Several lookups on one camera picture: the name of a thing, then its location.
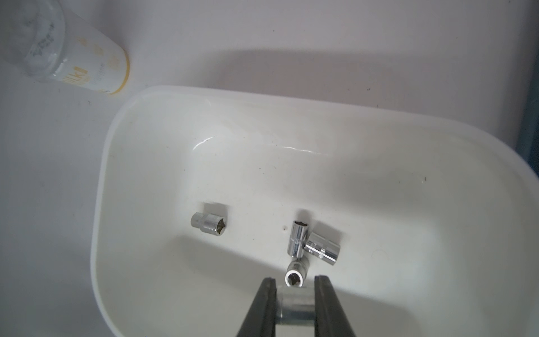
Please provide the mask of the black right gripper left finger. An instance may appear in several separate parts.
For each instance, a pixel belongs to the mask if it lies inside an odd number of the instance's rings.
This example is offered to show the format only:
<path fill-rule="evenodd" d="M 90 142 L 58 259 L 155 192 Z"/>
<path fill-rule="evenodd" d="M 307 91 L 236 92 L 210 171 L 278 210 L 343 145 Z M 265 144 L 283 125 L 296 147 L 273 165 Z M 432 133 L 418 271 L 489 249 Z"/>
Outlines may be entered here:
<path fill-rule="evenodd" d="M 276 314 L 277 284 L 267 277 L 262 280 L 237 337 L 275 337 Z"/>

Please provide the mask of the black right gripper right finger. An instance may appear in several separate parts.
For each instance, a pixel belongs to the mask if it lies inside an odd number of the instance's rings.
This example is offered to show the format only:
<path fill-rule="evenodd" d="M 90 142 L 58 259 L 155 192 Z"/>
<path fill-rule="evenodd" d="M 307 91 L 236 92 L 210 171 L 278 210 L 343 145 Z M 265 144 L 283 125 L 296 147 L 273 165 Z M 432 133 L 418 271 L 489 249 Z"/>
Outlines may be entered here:
<path fill-rule="evenodd" d="M 356 336 L 329 277 L 314 278 L 314 299 L 316 337 Z"/>

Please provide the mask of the chrome socket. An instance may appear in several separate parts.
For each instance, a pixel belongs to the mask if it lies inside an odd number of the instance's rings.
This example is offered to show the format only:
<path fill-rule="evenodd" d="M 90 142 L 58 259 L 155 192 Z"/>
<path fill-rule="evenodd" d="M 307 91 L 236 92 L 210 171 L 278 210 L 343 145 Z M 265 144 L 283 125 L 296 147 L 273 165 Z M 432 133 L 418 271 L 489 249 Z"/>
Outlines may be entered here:
<path fill-rule="evenodd" d="M 305 241 L 304 250 L 330 265 L 335 265 L 341 246 L 316 232 L 311 232 Z"/>
<path fill-rule="evenodd" d="M 305 240 L 307 239 L 309 225 L 301 221 L 294 221 L 291 227 L 287 254 L 292 258 L 302 258 Z"/>
<path fill-rule="evenodd" d="M 307 279 L 310 262 L 307 257 L 294 258 L 286 271 L 284 281 L 288 287 L 303 287 Z"/>
<path fill-rule="evenodd" d="M 191 226 L 200 229 L 203 233 L 221 236 L 227 226 L 226 217 L 212 213 L 195 213 L 191 218 Z"/>
<path fill-rule="evenodd" d="M 312 288 L 279 286 L 276 299 L 276 324 L 302 327 L 314 326 L 316 314 L 314 290 Z"/>

